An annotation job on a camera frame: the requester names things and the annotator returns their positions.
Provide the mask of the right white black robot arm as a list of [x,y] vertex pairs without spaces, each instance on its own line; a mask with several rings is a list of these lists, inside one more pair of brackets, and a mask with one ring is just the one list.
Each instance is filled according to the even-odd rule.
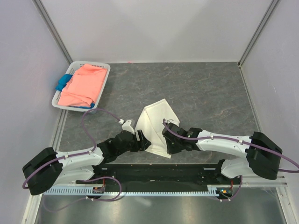
[[168,123],[164,125],[162,135],[169,154],[196,150],[234,155],[235,159],[218,162],[214,171],[218,183],[249,174],[268,180],[277,178],[282,149],[261,132],[254,132],[251,136],[229,136],[200,128],[186,131]]

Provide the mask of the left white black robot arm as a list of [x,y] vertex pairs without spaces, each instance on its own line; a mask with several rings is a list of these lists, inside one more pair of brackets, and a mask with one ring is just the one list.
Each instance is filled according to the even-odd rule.
[[110,163],[125,152],[144,151],[151,145],[142,130],[138,130],[136,133],[121,131],[96,147],[74,152],[56,152],[47,147],[23,166],[22,188],[36,196],[65,182],[99,183],[103,173],[95,166]]

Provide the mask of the white cloth napkin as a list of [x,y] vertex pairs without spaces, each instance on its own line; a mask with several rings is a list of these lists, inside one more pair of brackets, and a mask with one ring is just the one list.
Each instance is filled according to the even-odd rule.
[[166,99],[144,107],[135,130],[142,130],[145,138],[151,142],[151,145],[145,150],[146,152],[170,159],[171,155],[167,153],[166,140],[162,135],[164,119],[177,126],[180,125],[178,117]]

